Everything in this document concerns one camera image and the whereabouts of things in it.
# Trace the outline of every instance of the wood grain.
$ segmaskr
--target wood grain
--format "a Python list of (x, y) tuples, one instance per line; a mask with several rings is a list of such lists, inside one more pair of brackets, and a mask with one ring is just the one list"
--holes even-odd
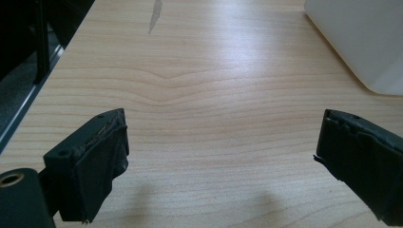
[[(88, 227), (382, 227), (313, 161), (326, 108), (403, 136), (403, 99), (365, 88), (303, 0), (97, 0), (0, 159), (42, 156), (126, 112), (128, 170)], [(82, 227), (62, 222), (58, 227)]]

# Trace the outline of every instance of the table surface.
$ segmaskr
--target table surface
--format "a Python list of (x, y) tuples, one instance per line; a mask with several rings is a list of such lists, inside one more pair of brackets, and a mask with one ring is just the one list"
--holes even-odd
[(123, 107), (130, 164), (88, 227), (384, 226), (312, 155), (326, 108), (403, 136), (403, 98), (360, 83), (303, 4), (96, 0), (0, 171), (43, 169), (58, 142)]

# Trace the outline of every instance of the black plastic part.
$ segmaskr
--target black plastic part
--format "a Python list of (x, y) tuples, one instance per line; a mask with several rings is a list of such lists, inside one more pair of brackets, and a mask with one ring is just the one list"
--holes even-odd
[(55, 227), (33, 169), (14, 169), (0, 175), (0, 209), (0, 227)]
[(126, 129), (124, 110), (108, 111), (44, 156), (41, 177), (52, 215), (59, 209), (64, 221), (94, 220), (112, 190), (112, 180), (127, 169)]
[(46, 10), (60, 44), (66, 48), (94, 0), (47, 0)]
[(37, 73), (34, 83), (38, 85), (50, 71), (50, 62), (48, 51), (48, 23), (43, 0), (34, 0), (34, 3), (37, 58)]
[(317, 162), (390, 226), (403, 225), (403, 139), (356, 115), (326, 110)]

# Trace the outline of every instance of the light wood surface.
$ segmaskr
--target light wood surface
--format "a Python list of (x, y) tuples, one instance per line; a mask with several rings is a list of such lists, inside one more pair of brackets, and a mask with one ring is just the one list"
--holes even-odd
[(41, 170), (54, 145), (123, 107), (130, 164), (87, 227), (385, 226), (312, 155), (325, 108), (403, 136), (403, 98), (365, 88), (303, 0), (161, 2), (152, 17), (152, 0), (96, 0), (0, 171)]

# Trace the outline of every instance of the hole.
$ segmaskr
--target hole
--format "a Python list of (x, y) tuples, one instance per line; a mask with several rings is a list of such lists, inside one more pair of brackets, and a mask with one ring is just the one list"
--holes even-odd
[(66, 155), (68, 155), (68, 151), (66, 150), (62, 150), (59, 152), (59, 156), (66, 156)]
[(22, 180), (23, 178), (24, 174), (22, 173), (10, 174), (8, 176), (5, 176), (0, 180), (0, 188), (12, 186), (15, 183), (19, 182), (20, 180)]

